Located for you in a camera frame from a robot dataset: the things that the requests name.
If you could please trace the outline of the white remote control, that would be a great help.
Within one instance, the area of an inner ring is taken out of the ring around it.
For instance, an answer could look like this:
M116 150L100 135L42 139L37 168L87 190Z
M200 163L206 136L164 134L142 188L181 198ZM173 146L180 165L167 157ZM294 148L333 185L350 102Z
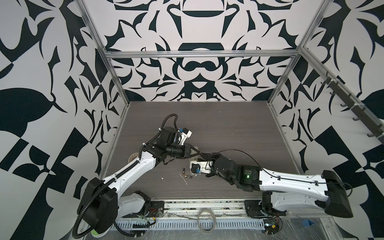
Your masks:
M193 164L199 164L199 163L206 164L207 162L209 162L209 160L207 160L207 155L194 153L193 156L190 158L190 162Z

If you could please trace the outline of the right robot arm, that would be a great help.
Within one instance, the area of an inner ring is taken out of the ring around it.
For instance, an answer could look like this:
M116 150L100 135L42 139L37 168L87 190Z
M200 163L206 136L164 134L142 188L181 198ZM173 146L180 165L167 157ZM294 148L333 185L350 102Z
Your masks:
M320 175L295 175L238 165L220 153L208 158L212 176L218 176L244 192L269 193L268 207L280 212L303 206L322 209L330 216L352 218L347 184L333 171Z

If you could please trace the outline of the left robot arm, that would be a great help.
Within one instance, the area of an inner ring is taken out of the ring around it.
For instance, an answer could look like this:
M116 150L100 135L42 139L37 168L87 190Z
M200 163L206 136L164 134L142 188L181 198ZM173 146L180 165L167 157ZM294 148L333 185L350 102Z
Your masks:
M145 211L145 204L150 200L147 195L135 192L123 201L120 198L134 182L167 157L192 158L194 147L186 143L191 135L187 128L162 127L151 140L142 144L139 155L132 162L102 180L90 180L77 210L72 237L80 239L91 231L103 234L118 217Z

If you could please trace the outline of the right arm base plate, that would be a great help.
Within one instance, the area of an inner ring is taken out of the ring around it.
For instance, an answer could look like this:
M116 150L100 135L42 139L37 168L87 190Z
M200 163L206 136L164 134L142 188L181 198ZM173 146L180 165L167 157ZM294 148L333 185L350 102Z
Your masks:
M270 200L245 200L244 205L247 216L253 219L286 216L287 213L274 209Z

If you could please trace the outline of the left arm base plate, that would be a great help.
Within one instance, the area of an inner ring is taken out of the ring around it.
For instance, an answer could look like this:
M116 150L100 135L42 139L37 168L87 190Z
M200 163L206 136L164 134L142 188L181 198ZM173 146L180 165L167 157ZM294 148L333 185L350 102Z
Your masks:
M163 214L164 212L164 201L150 201L146 202L142 209L138 213L132 214L133 216L145 216L145 217L156 217Z

